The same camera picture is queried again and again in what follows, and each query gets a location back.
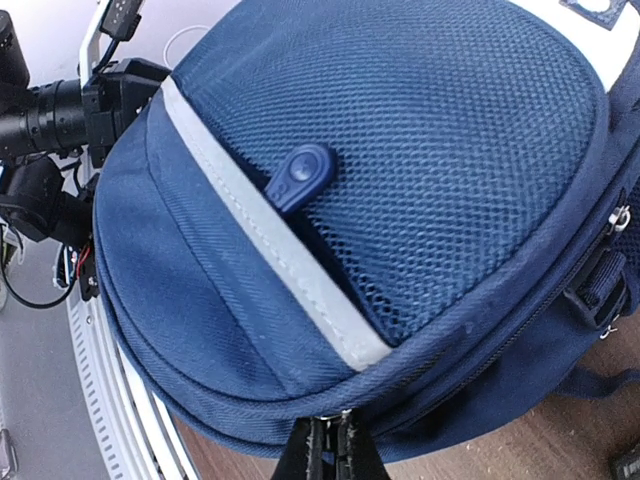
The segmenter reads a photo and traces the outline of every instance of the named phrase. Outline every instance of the zipper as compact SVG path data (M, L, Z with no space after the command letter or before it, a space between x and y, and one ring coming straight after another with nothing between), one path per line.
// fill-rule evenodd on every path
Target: zipper
M429 415L436 408L438 408L443 403L451 400L455 395L460 393L464 388L466 388L470 383L477 380L477 378L482 375L491 365L493 365L504 353L504 351L509 348L523 333L524 331L535 322L540 315L542 315L555 301L555 299L562 294L562 292L567 288L567 286L571 283L573 278L580 272L582 267L584 267L585 263L589 260L591 255L596 251L598 247L601 246L603 241L607 238L613 238L618 234L622 233L625 228L629 225L630 220L630 210L629 206L624 204L625 195L624 192L621 195L618 206L611 213L608 218L607 224L596 236L596 238L589 244L589 247L585 252L580 256L580 259L574 264L571 270L562 278L562 281L551 291L549 295L545 297L545 300L535 309L533 314L522 324L518 329L496 350L494 353L478 368L467 377L462 383L460 383L457 387L451 390L449 393L441 397L436 402L432 403L427 409L421 411L417 416L406 420L399 425L395 425L391 428L386 429L383 432L380 432L377 436L381 437L386 435L387 433L405 428L409 425L416 423L422 418Z

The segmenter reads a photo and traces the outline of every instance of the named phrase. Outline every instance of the white cable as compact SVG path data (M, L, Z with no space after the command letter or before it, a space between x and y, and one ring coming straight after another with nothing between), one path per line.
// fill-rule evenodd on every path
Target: white cable
M171 48L171 45L173 45L173 43L182 35L184 35L185 33L189 33L192 32L194 30L206 30L209 31L211 27L207 27L206 25L191 25L190 27L185 27L182 30L178 30L176 33L173 34L173 36L169 39L169 41L167 42L167 44L164 46L164 50L162 51L162 60L164 61L164 64L167 68L173 69L173 67L175 67L175 65L170 65L169 62L169 49Z

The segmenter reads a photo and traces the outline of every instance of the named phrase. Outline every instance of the floor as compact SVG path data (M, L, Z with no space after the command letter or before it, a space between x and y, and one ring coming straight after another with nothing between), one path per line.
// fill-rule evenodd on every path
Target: floor
M640 368L640 314L621 319L585 365L602 374ZM204 480L269 480L275 462L231 452L180 425ZM524 417L466 444L388 466L394 480L600 480L608 459L640 441L640 386L588 402L552 396Z

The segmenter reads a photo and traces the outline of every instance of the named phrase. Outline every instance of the blue backpack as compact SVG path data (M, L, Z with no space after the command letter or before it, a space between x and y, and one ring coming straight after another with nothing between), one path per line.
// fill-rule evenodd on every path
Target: blue backpack
M640 380L576 367L639 302L640 30L614 71L527 3L587 37L640 7L244 0L176 68L107 160L95 243L178 416L282 478L373 479L374 443Z

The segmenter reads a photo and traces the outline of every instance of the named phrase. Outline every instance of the black cylinder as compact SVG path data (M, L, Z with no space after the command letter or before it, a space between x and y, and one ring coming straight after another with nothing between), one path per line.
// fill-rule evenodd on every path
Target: black cylinder
M29 85L29 69L11 17L4 10L0 10L0 83L19 88L27 88Z
M36 96L32 107L0 115L0 158L86 145L80 80L58 81L32 92Z

